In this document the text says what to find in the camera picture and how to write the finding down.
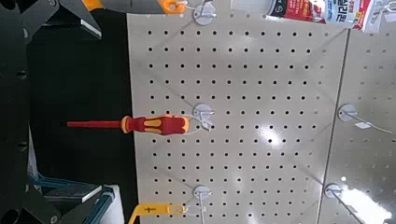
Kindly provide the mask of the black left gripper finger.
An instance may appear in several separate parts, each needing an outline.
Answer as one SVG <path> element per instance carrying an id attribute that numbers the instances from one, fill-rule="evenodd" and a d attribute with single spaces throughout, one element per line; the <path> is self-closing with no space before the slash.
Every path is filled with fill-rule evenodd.
<path id="1" fill-rule="evenodd" d="M 70 185 L 42 194 L 27 185 L 18 224 L 99 224 L 102 191 L 98 185 Z"/>
<path id="2" fill-rule="evenodd" d="M 82 0 L 18 0 L 18 7 L 26 41 L 32 41 L 40 28 L 70 28 L 102 38 L 99 24 Z"/>

